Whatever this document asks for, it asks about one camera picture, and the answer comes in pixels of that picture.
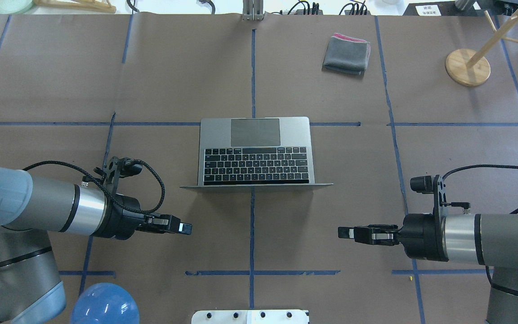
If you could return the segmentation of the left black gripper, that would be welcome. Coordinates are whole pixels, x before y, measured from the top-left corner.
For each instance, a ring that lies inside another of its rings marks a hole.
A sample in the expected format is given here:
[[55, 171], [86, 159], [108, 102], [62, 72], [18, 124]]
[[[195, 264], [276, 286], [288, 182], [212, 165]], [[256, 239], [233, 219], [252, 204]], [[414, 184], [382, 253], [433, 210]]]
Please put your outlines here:
[[109, 202], [105, 217], [93, 232], [94, 237], [127, 240], [136, 228], [144, 223], [144, 231], [153, 234], [186, 234], [192, 233], [192, 224], [183, 223], [174, 215], [147, 215], [127, 211], [113, 202]]

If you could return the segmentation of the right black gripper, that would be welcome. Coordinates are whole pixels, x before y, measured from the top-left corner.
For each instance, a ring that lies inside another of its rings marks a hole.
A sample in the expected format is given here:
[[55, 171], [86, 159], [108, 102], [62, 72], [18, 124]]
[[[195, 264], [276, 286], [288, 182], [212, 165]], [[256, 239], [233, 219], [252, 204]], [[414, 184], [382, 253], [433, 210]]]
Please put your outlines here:
[[339, 226], [338, 237], [368, 245], [395, 246], [401, 243], [411, 259], [449, 261], [444, 251], [441, 222], [432, 214], [405, 215], [400, 230], [396, 224]]

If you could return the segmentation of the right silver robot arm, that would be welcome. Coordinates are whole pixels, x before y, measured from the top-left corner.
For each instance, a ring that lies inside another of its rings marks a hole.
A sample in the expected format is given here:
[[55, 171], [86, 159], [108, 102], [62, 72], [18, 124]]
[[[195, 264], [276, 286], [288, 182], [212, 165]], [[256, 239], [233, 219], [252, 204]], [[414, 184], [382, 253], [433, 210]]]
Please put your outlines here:
[[415, 260], [476, 263], [493, 269], [487, 324], [518, 324], [518, 215], [411, 214], [403, 226], [340, 226], [338, 237], [368, 245], [402, 244]]

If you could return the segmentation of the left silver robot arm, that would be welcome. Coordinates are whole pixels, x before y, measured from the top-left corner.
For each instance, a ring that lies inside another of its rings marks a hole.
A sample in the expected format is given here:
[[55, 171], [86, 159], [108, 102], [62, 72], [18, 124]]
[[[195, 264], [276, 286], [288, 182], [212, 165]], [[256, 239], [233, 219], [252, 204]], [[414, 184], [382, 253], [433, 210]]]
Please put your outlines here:
[[173, 215], [140, 209], [117, 193], [118, 180], [141, 171], [113, 162], [98, 170], [101, 188], [0, 167], [0, 323], [41, 324], [66, 307], [49, 232], [126, 240], [137, 230], [190, 234]]

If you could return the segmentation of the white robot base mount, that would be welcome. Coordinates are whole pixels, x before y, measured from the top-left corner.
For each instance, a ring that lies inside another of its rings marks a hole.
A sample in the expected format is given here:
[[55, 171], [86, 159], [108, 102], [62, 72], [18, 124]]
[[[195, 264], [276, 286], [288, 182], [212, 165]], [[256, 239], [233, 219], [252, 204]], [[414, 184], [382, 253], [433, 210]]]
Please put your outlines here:
[[310, 314], [299, 309], [201, 310], [192, 324], [309, 324]]

